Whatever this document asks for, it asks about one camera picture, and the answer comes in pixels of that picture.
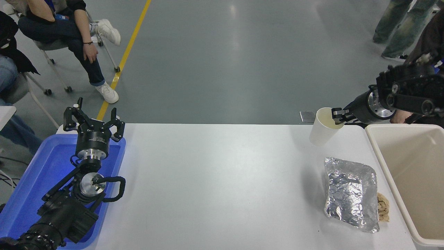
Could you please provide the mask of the person's hand behind bin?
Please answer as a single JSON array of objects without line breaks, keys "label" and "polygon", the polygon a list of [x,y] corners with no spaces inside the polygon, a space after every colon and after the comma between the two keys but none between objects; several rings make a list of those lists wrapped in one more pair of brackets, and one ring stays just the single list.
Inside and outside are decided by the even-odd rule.
[{"label": "person's hand behind bin", "polygon": [[410,124],[407,119],[414,115],[412,112],[407,112],[404,110],[395,111],[394,116],[390,119],[390,123],[392,124]]}]

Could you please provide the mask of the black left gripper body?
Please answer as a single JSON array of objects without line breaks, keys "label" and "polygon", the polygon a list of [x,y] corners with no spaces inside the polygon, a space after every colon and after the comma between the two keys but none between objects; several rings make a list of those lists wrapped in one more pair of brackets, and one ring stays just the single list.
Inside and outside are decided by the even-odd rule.
[{"label": "black left gripper body", "polygon": [[111,138],[111,131],[109,129],[95,131],[78,128],[77,133],[76,152],[81,152],[87,149],[98,149],[102,152],[109,152],[109,141]]}]

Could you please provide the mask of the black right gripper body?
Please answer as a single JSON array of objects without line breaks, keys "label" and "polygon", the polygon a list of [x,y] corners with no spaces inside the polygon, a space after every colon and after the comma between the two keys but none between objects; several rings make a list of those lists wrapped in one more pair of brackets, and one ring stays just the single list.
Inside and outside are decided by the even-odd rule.
[{"label": "black right gripper body", "polygon": [[374,122],[373,115],[369,109],[368,97],[371,91],[359,95],[354,101],[347,105],[347,109],[351,112],[351,118],[357,118],[362,124],[372,124]]}]

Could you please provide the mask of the seated person's hand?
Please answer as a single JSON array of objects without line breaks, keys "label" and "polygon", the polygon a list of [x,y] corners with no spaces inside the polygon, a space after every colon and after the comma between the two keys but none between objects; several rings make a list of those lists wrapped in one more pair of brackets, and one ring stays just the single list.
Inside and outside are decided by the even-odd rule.
[{"label": "seated person's hand", "polygon": [[93,42],[83,43],[83,59],[93,64],[97,60],[98,50]]}]

